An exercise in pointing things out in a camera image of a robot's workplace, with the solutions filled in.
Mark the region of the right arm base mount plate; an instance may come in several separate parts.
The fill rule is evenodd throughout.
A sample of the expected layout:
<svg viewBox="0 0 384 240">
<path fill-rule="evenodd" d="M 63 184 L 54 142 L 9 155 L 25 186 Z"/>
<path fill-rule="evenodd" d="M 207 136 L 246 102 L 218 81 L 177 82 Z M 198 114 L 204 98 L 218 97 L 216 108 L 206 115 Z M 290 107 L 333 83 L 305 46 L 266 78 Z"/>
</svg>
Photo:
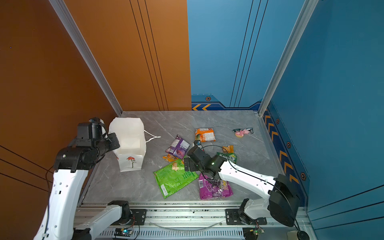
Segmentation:
<svg viewBox="0 0 384 240">
<path fill-rule="evenodd" d="M 256 225 L 256 226 L 263 226 L 267 225 L 267 219 L 266 218 L 257 218 L 257 219 L 251 219 L 249 216 L 247 216 L 244 213 L 239 212 L 238 209 L 226 209 L 225 210 L 226 215 L 226 223 L 227 225 Z"/>
</svg>

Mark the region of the magenta purple snack bag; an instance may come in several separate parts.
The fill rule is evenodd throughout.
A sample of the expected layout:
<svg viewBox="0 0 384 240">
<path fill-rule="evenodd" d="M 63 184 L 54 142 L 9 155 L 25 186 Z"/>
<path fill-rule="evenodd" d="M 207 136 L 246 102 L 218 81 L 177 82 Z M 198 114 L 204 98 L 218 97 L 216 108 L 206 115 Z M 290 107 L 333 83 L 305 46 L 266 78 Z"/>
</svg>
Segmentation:
<svg viewBox="0 0 384 240">
<path fill-rule="evenodd" d="M 232 188 L 227 181 L 209 179 L 208 176 L 200 174 L 198 183 L 201 200 L 223 199 L 233 195 Z"/>
</svg>

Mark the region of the large green Lays chip bag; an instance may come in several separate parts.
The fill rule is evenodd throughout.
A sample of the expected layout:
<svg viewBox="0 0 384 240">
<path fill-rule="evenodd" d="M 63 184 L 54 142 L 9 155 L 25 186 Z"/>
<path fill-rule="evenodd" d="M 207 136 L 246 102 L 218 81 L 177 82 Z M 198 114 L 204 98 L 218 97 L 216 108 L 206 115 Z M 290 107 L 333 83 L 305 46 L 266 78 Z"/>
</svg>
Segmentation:
<svg viewBox="0 0 384 240">
<path fill-rule="evenodd" d="M 164 199 L 199 178 L 195 172 L 186 172 L 184 161 L 180 159 L 155 171 L 154 177 Z"/>
</svg>

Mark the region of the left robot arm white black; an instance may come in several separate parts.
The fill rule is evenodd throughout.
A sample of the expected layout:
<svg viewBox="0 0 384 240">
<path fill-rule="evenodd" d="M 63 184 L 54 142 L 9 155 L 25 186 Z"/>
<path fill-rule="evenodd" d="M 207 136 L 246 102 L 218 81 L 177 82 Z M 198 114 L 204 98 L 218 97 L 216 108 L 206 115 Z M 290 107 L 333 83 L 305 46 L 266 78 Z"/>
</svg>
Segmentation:
<svg viewBox="0 0 384 240">
<path fill-rule="evenodd" d="M 104 121 L 92 118 L 77 126 L 77 136 L 61 149 L 53 165 L 53 183 L 36 240 L 94 240 L 111 224 L 128 224 L 133 218 L 127 201 L 112 201 L 88 222 L 75 227 L 75 213 L 89 170 L 120 146 Z"/>
</svg>

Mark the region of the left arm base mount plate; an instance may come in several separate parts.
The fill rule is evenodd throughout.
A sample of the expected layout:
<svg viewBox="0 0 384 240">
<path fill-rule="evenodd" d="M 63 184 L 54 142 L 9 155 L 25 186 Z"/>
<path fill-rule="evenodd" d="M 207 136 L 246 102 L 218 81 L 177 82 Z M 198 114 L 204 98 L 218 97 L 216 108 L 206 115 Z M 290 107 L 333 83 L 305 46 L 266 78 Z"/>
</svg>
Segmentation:
<svg viewBox="0 0 384 240">
<path fill-rule="evenodd" d="M 117 221 L 120 226 L 143 226 L 146 221 L 147 210 L 146 209 L 133 209 L 131 215 Z"/>
</svg>

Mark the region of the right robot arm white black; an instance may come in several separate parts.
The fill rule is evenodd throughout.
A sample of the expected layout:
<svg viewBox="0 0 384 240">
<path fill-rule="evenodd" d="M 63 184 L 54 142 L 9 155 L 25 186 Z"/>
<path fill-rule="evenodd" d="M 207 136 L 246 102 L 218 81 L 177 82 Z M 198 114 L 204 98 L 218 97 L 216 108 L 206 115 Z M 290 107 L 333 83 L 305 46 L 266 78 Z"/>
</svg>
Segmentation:
<svg viewBox="0 0 384 240">
<path fill-rule="evenodd" d="M 260 196 L 256 200 L 243 200 L 238 209 L 243 224 L 258 225 L 258 218 L 273 218 L 286 227 L 297 224 L 296 216 L 301 200 L 297 188 L 287 176 L 261 175 L 221 156 L 211 157 L 199 147 L 191 148 L 187 156 L 189 171 L 201 172 L 210 181 L 223 180 L 237 184 Z"/>
</svg>

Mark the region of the white paper bag with flowers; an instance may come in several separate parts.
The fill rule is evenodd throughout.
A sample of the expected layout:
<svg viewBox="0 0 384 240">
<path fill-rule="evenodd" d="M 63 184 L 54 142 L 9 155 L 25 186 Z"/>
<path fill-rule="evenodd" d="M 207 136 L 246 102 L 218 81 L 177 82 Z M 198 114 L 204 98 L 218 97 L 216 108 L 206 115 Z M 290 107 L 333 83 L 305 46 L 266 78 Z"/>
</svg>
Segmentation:
<svg viewBox="0 0 384 240">
<path fill-rule="evenodd" d="M 113 151 L 120 171 L 131 172 L 142 169 L 147 143 L 158 136 L 147 132 L 140 118 L 115 118 L 109 127 L 115 133 L 120 147 Z"/>
</svg>

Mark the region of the green yellow candy bag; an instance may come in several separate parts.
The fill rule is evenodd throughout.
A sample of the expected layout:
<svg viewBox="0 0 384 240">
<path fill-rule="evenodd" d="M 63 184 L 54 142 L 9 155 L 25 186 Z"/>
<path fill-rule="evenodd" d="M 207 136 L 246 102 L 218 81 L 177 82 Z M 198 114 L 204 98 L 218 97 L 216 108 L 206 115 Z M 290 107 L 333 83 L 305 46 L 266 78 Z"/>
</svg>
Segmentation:
<svg viewBox="0 0 384 240">
<path fill-rule="evenodd" d="M 235 153 L 219 153 L 217 152 L 217 155 L 232 162 L 233 164 L 237 163 L 237 155 Z"/>
</svg>

